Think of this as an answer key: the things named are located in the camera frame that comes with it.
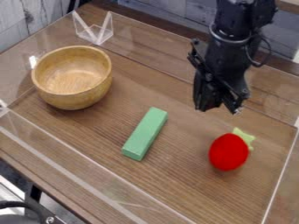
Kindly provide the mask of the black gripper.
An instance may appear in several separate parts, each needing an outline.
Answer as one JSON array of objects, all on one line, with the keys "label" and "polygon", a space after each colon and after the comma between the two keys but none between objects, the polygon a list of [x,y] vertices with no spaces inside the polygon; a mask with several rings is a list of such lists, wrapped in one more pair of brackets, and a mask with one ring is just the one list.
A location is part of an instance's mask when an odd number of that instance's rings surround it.
[{"label": "black gripper", "polygon": [[253,57],[260,41],[260,30],[237,37],[215,25],[209,27],[205,53],[200,52],[200,41],[191,40],[187,59],[195,68],[192,101],[196,110],[205,112],[224,103],[232,115],[240,113],[243,101],[249,97],[245,71],[257,66]]}]

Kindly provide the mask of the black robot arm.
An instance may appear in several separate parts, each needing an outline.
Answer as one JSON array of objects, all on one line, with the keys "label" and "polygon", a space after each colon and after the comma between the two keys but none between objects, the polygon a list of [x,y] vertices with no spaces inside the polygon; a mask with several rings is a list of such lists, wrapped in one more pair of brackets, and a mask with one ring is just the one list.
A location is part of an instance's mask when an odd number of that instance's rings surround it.
[{"label": "black robot arm", "polygon": [[265,64],[255,56],[267,42],[263,27],[273,22],[277,7],[276,0],[217,0],[216,6],[207,52],[200,52],[195,38],[187,56],[195,68],[192,101],[201,112],[225,106],[236,114],[249,98],[245,72]]}]

